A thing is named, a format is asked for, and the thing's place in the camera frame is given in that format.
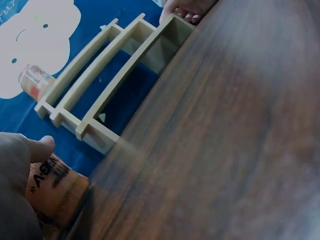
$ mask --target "finger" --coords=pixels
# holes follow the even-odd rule
[[[198,24],[199,22],[200,22],[200,20],[201,20],[201,16],[199,15],[199,14],[195,14],[193,17],[192,17],[192,23],[193,24]]]
[[[168,0],[166,2],[166,4],[163,7],[161,16],[160,16],[160,21],[159,21],[160,24],[163,23],[170,14],[175,12],[178,5],[179,5],[178,0]]]
[[[184,18],[188,23],[191,23],[192,18],[194,17],[194,14],[192,12],[188,12]]]
[[[178,16],[184,19],[186,15],[187,15],[187,11],[180,8],[178,12]]]
[[[27,140],[30,151],[30,163],[42,163],[46,161],[55,149],[55,140],[52,136],[44,136],[41,140]]]

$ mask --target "blue fabric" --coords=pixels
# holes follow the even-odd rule
[[[26,2],[27,0],[0,0],[0,28],[1,24],[19,13]],[[114,18],[118,18],[118,25],[125,28],[140,13],[145,13],[145,20],[157,27],[161,14],[161,9],[151,0],[74,0],[74,4],[81,12],[81,20],[69,39],[68,63],[99,33],[99,26],[107,25]],[[76,117],[81,119],[84,116],[85,111],[129,57],[126,53],[119,52],[107,65],[72,109],[71,112]],[[139,64],[102,111],[106,113],[105,126],[120,135],[157,77],[154,72]],[[52,135],[56,142],[54,152],[75,171],[90,175],[104,156],[86,143],[78,141],[65,128],[55,128],[48,117],[40,119],[34,111],[35,104],[25,93],[12,99],[0,98],[0,131],[22,133],[36,140],[44,135]]]

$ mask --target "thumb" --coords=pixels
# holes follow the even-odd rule
[[[163,7],[159,23],[162,24],[170,14],[174,13],[178,5],[179,0],[168,0]]]
[[[30,151],[30,163],[41,163],[46,161],[54,152],[56,147],[52,136],[44,136],[41,140],[27,139],[27,146]]]

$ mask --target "brown label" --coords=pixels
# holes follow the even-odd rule
[[[64,230],[88,188],[88,179],[54,154],[31,164],[25,197],[46,229]]]

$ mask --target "white triangle print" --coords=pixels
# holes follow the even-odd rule
[[[105,120],[106,120],[106,114],[105,114],[105,113],[101,113],[101,114],[99,115],[99,119],[104,123]]]

